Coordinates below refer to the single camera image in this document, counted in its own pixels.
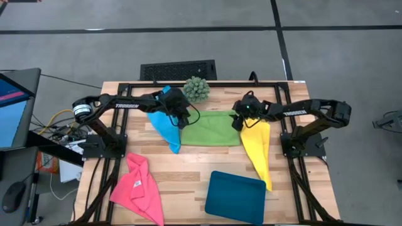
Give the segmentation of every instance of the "pink cloth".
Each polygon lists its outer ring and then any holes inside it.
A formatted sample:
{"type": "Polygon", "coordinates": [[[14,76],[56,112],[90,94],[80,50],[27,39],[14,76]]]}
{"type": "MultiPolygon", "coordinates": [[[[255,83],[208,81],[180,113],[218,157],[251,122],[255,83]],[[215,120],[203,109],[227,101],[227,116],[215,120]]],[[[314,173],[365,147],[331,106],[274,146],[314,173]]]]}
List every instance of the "pink cloth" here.
{"type": "Polygon", "coordinates": [[[155,180],[148,171],[146,158],[129,153],[129,173],[123,175],[113,190],[110,201],[120,204],[138,215],[164,225],[161,197],[155,180]]]}

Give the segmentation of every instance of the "yellow cloth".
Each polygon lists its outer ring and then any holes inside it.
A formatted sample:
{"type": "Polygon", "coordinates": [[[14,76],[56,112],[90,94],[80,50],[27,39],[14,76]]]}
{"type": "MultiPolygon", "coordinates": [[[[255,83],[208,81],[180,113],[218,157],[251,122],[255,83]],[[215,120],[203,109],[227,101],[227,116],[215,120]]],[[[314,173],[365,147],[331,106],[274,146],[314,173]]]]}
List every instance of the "yellow cloth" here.
{"type": "MultiPolygon", "coordinates": [[[[247,125],[253,125],[256,119],[247,119],[247,125]]],[[[243,123],[243,129],[240,132],[241,141],[247,155],[253,162],[261,180],[265,181],[266,189],[272,191],[272,181],[268,168],[268,149],[270,125],[267,122],[259,122],[252,128],[247,128],[243,123]]]]}

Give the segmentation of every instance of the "computer screen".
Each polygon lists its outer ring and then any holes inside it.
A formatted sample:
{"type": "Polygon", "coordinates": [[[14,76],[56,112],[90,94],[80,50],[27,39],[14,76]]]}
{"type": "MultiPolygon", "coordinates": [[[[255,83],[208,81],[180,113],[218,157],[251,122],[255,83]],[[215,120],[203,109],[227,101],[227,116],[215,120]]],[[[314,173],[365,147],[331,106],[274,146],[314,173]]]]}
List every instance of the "computer screen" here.
{"type": "Polygon", "coordinates": [[[28,100],[31,95],[3,74],[0,74],[0,107],[28,100]]]}

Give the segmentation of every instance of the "computer mouse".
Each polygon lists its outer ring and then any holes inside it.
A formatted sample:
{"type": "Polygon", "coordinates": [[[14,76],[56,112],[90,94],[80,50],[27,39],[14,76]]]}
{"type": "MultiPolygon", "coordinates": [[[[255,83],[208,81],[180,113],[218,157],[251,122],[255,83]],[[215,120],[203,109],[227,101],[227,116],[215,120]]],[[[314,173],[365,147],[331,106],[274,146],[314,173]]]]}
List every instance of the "computer mouse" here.
{"type": "Polygon", "coordinates": [[[25,183],[22,181],[13,183],[3,196],[1,206],[6,213],[13,213],[21,204],[21,200],[25,191],[25,183]]]}

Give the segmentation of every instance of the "gray floor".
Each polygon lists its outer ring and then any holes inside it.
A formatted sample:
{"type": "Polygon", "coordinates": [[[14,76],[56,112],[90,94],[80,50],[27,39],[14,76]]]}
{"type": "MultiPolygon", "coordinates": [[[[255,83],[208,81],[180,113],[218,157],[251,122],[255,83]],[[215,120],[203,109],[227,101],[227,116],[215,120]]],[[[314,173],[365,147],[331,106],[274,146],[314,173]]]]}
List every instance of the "gray floor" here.
{"type": "MultiPolygon", "coordinates": [[[[279,0],[283,26],[402,24],[400,1],[279,0]]],[[[144,28],[173,26],[272,26],[269,1],[253,0],[52,0],[8,4],[0,30],[144,28]]],[[[313,98],[345,100],[352,120],[330,129],[330,175],[342,219],[400,225],[402,141],[372,128],[384,112],[400,109],[402,30],[284,32],[295,80],[306,80],[313,98]]],[[[142,63],[214,59],[218,78],[284,80],[274,31],[96,35],[1,35],[0,68],[40,67],[43,73],[102,85],[137,80],[142,63]]],[[[34,113],[43,122],[99,90],[42,77],[34,113]]],[[[48,179],[41,183],[46,189],[48,179]]],[[[55,183],[61,196],[77,186],[55,183]]],[[[40,198],[41,225],[68,222],[75,195],[40,198]]]]}

